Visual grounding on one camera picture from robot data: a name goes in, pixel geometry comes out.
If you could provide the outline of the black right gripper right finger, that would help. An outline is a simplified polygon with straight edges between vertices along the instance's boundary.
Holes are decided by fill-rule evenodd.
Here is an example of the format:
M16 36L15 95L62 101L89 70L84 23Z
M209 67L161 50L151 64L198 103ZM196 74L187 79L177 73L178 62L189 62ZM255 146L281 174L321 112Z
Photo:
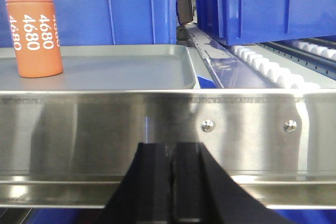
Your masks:
M203 143L177 143L174 223L290 223L242 189Z

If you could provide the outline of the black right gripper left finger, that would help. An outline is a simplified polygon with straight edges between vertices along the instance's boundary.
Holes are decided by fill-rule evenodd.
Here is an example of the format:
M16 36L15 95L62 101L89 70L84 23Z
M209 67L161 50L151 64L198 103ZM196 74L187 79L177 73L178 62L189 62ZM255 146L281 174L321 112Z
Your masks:
M170 223L170 159L162 143L139 143L97 223Z

